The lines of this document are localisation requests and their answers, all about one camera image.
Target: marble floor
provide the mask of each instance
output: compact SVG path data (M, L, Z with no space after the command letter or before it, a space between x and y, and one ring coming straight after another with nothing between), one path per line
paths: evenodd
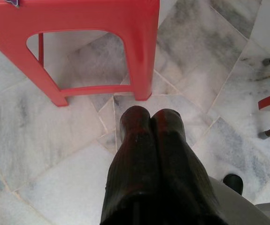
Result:
M28 40L35 56L37 37ZM45 69L61 88L128 84L123 43L103 31L45 35ZM270 202L270 0L161 0L153 94L68 99L55 107L0 53L0 225L99 224L119 119L133 105L177 110L208 174L244 181Z

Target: red plastic stool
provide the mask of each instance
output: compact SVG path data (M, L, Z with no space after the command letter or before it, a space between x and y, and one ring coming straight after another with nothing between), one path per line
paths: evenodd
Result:
M132 91L136 100L151 95L160 0L0 0L0 50L57 106L65 97ZM131 85L60 90L43 68L43 32L105 30L124 42ZM39 35L39 62L26 40Z

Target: stool seat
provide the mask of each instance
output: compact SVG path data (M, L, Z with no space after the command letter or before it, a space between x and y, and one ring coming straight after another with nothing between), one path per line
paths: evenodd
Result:
M160 0L20 0L19 7L0 0L0 51L57 106L65 97L113 92L134 93L136 100L151 95ZM60 90L43 67L45 32L104 30L123 43L130 85L105 85ZM26 46L39 34L41 60Z

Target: red chair frame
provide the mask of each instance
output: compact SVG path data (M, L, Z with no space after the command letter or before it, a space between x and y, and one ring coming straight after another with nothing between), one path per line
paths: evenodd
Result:
M16 8L0 0L0 50L57 106L65 97L132 91L136 100L151 95L159 18L159 0L20 0ZM60 90L26 46L34 34L69 30L104 30L118 35L125 47L130 85Z

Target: floor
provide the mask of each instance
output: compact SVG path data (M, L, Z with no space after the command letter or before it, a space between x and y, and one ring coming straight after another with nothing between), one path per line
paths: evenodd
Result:
M28 41L35 55L37 37ZM45 35L45 68L61 88L129 82L123 44L102 31ZM244 181L270 202L270 0L161 0L153 95L69 98L55 107L0 53L0 225L96 225L119 119L132 105L180 112L208 174Z

